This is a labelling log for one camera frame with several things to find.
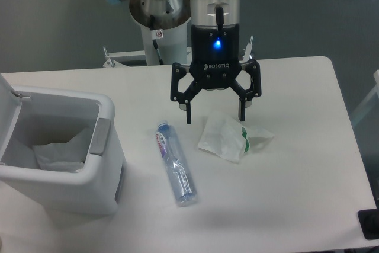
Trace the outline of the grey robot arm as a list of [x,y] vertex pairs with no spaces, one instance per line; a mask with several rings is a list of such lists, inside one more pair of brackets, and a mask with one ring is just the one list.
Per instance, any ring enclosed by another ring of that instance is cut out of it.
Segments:
[[239,97],[239,120],[254,98],[261,96],[261,73],[255,59],[239,59],[240,0],[127,0],[132,17],[152,34],[159,64],[158,40],[170,28],[191,23],[192,60],[172,62],[172,101],[186,113],[201,90],[231,88]]

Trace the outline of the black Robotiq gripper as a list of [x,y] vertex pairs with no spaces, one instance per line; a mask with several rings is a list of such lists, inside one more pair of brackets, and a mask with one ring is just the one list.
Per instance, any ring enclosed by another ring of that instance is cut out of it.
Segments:
[[[226,89],[231,86],[239,97],[238,118],[246,119],[246,109],[261,96],[261,67],[257,60],[239,63],[238,24],[201,28],[191,26],[192,62],[190,67],[172,64],[170,99],[179,103],[191,124],[191,101],[201,89]],[[185,92],[179,91],[179,82],[190,73],[194,80]]]

